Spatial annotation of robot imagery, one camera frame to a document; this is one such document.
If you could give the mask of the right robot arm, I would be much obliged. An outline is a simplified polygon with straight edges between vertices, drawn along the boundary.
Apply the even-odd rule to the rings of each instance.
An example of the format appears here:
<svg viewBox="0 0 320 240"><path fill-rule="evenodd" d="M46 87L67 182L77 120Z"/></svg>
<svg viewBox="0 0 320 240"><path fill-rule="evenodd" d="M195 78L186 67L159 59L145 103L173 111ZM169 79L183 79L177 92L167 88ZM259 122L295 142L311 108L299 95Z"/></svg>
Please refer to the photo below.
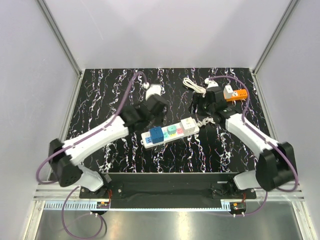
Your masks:
<svg viewBox="0 0 320 240"><path fill-rule="evenodd" d="M235 175L227 185L230 197L239 198L251 188L261 188L266 192L274 189L293 192L297 189L299 180L295 153L290 143L280 143L267 136L247 121L244 112L228 105L221 94L212 91L206 94L195 92L189 110L193 114L212 118L239 138L258 160L254 170Z"/></svg>

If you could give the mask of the teal plug adapter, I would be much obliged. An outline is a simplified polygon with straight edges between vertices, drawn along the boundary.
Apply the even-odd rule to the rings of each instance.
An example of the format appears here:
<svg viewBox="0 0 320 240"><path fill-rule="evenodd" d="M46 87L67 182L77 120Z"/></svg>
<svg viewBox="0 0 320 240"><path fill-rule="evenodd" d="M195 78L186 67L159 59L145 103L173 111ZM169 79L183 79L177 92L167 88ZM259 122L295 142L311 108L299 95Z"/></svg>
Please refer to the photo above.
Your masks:
<svg viewBox="0 0 320 240"><path fill-rule="evenodd" d="M175 125L170 125L167 127L167 133L170 135L170 136L174 136L177 132L177 127Z"/></svg>

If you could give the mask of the white multicolour power strip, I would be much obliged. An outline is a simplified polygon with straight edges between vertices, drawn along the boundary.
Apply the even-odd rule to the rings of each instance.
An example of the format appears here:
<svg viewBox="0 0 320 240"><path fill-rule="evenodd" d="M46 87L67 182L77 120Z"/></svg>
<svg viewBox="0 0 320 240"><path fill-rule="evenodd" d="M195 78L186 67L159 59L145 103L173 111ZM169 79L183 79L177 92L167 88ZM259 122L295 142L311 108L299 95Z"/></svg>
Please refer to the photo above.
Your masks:
<svg viewBox="0 0 320 240"><path fill-rule="evenodd" d="M195 135L199 131L196 120L188 117L178 123L164 127L156 126L143 132L140 135L141 144L145 149L149 149Z"/></svg>

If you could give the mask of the white grey plug adapter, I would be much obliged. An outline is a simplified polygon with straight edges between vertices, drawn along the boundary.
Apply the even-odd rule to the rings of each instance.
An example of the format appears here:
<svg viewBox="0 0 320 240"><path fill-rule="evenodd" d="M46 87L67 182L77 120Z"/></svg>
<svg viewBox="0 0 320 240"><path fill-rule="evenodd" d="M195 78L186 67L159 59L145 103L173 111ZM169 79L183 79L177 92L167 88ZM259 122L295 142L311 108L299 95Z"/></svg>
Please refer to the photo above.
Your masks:
<svg viewBox="0 0 320 240"><path fill-rule="evenodd" d="M180 121L185 134L190 134L196 129L196 124L192 117L184 118Z"/></svg>

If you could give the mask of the blue cube adapter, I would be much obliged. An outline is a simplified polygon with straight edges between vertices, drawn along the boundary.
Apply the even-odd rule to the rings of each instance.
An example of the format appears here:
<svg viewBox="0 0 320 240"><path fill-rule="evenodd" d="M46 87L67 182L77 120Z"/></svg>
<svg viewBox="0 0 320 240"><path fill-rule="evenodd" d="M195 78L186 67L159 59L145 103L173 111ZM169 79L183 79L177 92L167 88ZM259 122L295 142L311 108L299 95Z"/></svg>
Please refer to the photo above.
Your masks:
<svg viewBox="0 0 320 240"><path fill-rule="evenodd" d="M150 139L153 144L162 143L164 141L164 133L160 126L151 128L149 130Z"/></svg>

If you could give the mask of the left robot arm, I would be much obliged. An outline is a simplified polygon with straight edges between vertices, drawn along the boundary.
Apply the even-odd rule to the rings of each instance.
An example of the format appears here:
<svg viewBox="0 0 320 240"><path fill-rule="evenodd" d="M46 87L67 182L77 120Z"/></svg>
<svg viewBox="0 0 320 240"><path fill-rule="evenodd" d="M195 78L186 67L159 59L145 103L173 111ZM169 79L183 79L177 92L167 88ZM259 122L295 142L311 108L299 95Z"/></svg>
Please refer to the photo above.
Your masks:
<svg viewBox="0 0 320 240"><path fill-rule="evenodd" d="M79 185L89 189L95 197L103 198L108 193L106 181L82 162L107 144L162 120L168 107L167 100L152 94L140 103L122 107L118 114L75 138L64 142L53 139L49 144L48 162L59 185L63 188Z"/></svg>

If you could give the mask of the white charger adapter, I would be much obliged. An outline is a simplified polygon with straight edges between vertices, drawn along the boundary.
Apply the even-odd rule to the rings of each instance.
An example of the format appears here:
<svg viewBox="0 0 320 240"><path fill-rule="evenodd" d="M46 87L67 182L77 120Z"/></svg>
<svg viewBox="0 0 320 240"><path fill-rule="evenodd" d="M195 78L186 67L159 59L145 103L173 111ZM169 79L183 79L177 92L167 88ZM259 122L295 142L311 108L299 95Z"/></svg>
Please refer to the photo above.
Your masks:
<svg viewBox="0 0 320 240"><path fill-rule="evenodd" d="M233 96L234 90L232 89L232 87L230 85L226 85L223 89L223 95L224 98L230 99Z"/></svg>

